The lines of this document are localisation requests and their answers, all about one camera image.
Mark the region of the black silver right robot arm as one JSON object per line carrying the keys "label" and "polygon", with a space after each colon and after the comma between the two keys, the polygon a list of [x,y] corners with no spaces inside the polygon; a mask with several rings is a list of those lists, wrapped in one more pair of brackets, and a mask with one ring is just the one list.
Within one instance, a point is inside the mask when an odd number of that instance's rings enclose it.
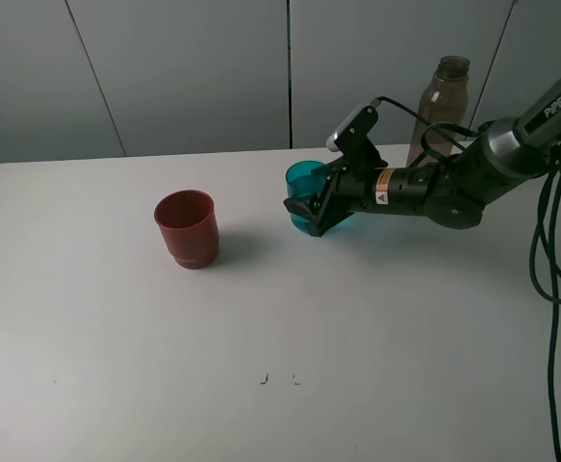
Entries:
{"label": "black silver right robot arm", "polygon": [[389,167],[368,134],[378,120],[378,96],[358,106],[330,136],[327,147],[340,158],[315,169],[320,192],[288,197],[287,211],[305,222],[309,235],[323,236],[355,213],[426,217],[451,229],[469,229],[484,208],[548,170],[561,172],[561,78],[519,117],[504,117],[477,131],[437,122],[428,130],[453,131],[472,143],[446,157],[424,143],[424,165]]}

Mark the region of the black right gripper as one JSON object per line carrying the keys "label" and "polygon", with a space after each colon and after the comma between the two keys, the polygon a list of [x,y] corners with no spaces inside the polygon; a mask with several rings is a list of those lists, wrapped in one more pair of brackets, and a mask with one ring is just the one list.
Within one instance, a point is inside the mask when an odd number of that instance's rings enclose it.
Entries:
{"label": "black right gripper", "polygon": [[308,234],[322,237],[327,231],[356,213],[389,215],[385,204],[377,204],[375,180],[386,167],[355,171],[343,156],[318,163],[310,172],[324,181],[318,193],[291,196],[283,201],[294,226],[308,226]]}

